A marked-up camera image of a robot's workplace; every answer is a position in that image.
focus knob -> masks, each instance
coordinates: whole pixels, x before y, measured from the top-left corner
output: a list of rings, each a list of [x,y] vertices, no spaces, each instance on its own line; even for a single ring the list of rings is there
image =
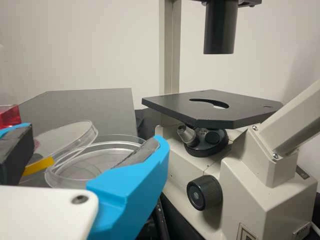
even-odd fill
[[[199,211],[222,202],[220,183],[211,175],[204,175],[190,181],[186,186],[186,193],[192,206]]]

microscope body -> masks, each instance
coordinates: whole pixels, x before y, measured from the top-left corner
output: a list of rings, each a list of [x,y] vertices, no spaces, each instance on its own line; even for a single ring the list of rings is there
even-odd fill
[[[229,143],[221,152],[194,157],[177,134],[179,124],[172,122],[155,130],[170,145],[163,193],[204,239],[302,240],[308,235],[317,191],[312,176],[299,168],[289,180],[266,186],[241,159],[244,138],[254,131],[251,127],[245,132],[227,130]],[[289,160],[295,162],[296,157],[293,152]],[[188,199],[187,185],[207,175],[218,180],[223,200],[199,211]]]

yellow tape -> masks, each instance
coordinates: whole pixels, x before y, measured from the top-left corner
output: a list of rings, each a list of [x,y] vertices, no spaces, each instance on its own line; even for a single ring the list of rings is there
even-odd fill
[[[34,163],[31,163],[31,164],[27,165],[24,168],[24,172],[23,172],[22,176],[28,176],[28,175],[34,174],[36,172],[39,172],[42,169],[46,169],[47,167],[50,167],[54,163],[55,163],[55,161],[52,158],[52,156],[48,156],[46,158],[42,158],[39,161],[36,161]]]

gray panel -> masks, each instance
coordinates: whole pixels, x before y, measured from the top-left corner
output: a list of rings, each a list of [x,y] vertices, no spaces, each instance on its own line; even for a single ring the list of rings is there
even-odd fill
[[[81,120],[91,120],[98,138],[137,135],[130,88],[48,91],[19,105],[21,120],[32,123],[33,135]]]
[[[217,129],[263,122],[283,106],[278,101],[212,89],[146,97],[142,104],[193,127]]]

white wall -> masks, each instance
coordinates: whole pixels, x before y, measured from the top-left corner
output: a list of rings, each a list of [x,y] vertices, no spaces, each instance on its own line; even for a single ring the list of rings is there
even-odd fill
[[[159,92],[158,8],[156,0],[0,1],[12,85],[0,81],[2,103],[50,90],[132,88],[140,108],[141,97]]]
[[[203,55],[205,7],[183,0],[180,91],[216,89],[288,102],[320,78],[319,8],[319,0],[263,0],[241,8],[234,54]],[[20,103],[49,90],[129,87],[140,108],[142,97],[159,92],[158,10],[158,0],[0,1],[9,77],[0,78],[0,101]],[[299,157],[318,180],[319,144],[320,136]]]
[[[205,7],[183,0],[180,91],[216,89],[287,103],[320,79],[319,9],[319,0],[240,8],[234,54],[203,55]],[[320,181],[319,145],[320,135],[306,143],[299,164]]]

